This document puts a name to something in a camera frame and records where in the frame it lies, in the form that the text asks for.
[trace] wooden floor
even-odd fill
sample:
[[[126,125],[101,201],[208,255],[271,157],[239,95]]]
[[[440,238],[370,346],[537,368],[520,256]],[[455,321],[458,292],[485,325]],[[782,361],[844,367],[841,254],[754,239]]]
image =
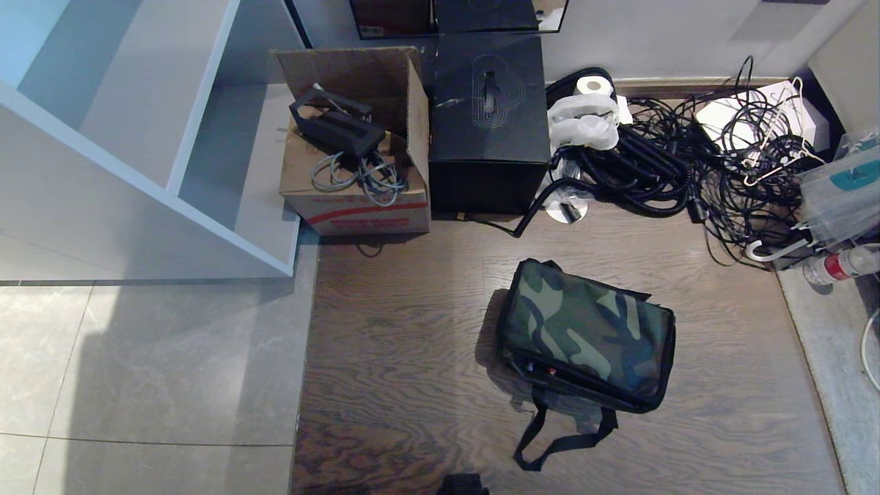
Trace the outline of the wooden floor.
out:
[[[295,493],[433,495],[455,472],[479,472],[493,495],[843,492],[776,277],[713,264],[686,215],[592,204],[575,225],[540,213],[520,240],[431,228],[381,248],[321,247]],[[660,408],[620,413],[597,448],[551,456],[541,473],[511,459],[534,407],[492,358],[499,290],[526,257],[651,292],[678,318]],[[526,458],[598,416],[573,400],[556,409]]]

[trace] bag handle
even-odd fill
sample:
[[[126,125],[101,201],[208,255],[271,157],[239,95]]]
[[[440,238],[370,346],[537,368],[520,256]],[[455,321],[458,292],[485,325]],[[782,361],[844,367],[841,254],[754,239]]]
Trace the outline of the bag handle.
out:
[[[532,420],[532,423],[529,424],[529,427],[525,429],[523,438],[520,439],[519,445],[517,445],[517,451],[513,454],[513,459],[519,464],[519,467],[522,468],[523,471],[541,471],[544,461],[547,460],[547,457],[549,457],[550,454],[565,452],[566,450],[593,448],[617,428],[617,413],[613,409],[603,407],[602,422],[599,423],[599,428],[595,433],[570,435],[568,437],[556,439],[538,459],[535,459],[534,461],[526,461],[523,459],[523,450],[532,443],[532,440],[535,440],[535,437],[538,436],[541,428],[544,427],[544,420],[546,419],[547,414],[547,404],[544,400],[544,394],[545,390],[543,388],[532,387],[532,400],[538,408],[538,414],[535,415],[535,418]]]

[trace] camo pattern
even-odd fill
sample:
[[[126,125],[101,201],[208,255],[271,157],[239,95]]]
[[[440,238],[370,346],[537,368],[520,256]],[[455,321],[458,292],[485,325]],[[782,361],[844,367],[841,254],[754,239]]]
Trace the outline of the camo pattern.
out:
[[[532,261],[513,297],[505,345],[552,356],[639,396],[655,394],[668,309]]]

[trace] floor tile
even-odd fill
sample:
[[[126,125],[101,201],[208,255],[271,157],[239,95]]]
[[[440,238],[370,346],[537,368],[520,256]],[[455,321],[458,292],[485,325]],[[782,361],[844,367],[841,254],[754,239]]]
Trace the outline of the floor tile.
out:
[[[304,258],[296,281],[96,286],[52,436],[292,445],[316,264]]]
[[[0,433],[48,433],[91,289],[0,287]]]
[[[283,495],[292,447],[49,440],[35,495]]]
[[[0,434],[0,492],[31,495],[46,439]]]

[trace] black box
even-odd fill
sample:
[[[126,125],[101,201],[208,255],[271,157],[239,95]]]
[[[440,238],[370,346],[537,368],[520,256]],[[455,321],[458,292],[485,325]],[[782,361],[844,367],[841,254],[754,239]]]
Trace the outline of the black box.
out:
[[[432,110],[431,208],[528,211],[550,159],[540,38],[441,36]]]
[[[538,31],[532,0],[434,0],[440,33]]]

